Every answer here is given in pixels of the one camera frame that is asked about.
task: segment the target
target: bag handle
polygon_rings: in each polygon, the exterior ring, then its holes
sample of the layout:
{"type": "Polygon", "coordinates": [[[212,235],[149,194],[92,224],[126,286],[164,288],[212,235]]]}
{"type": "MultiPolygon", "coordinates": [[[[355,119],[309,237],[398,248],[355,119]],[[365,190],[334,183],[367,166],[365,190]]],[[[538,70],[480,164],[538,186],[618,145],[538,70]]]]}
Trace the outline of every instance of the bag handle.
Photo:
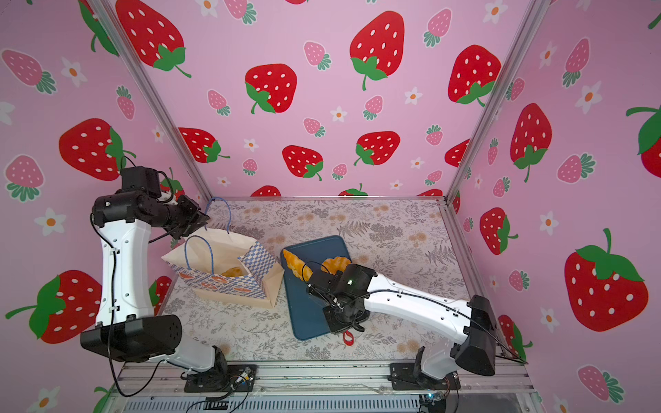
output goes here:
{"type": "Polygon", "coordinates": [[[227,210],[229,211],[229,221],[227,222],[227,233],[229,234],[229,225],[232,223],[232,209],[229,207],[227,201],[225,201],[223,198],[220,198],[219,196],[214,196],[212,199],[209,200],[209,202],[207,202],[207,208],[204,210],[204,213],[209,212],[209,207],[211,206],[211,203],[215,200],[221,200],[222,202],[225,202],[225,205],[227,205],[227,210]]]}
{"type": "Polygon", "coordinates": [[[191,238],[199,238],[207,244],[207,246],[209,247],[209,252],[211,253],[211,273],[215,274],[215,272],[214,272],[214,251],[211,249],[211,244],[209,244],[209,241],[202,238],[200,235],[191,235],[190,237],[188,237],[188,239],[186,239],[186,242],[184,243],[184,257],[186,259],[186,265],[188,266],[188,269],[192,270],[192,268],[190,267],[190,264],[188,263],[188,250],[187,250],[188,242],[190,241],[191,238]]]}

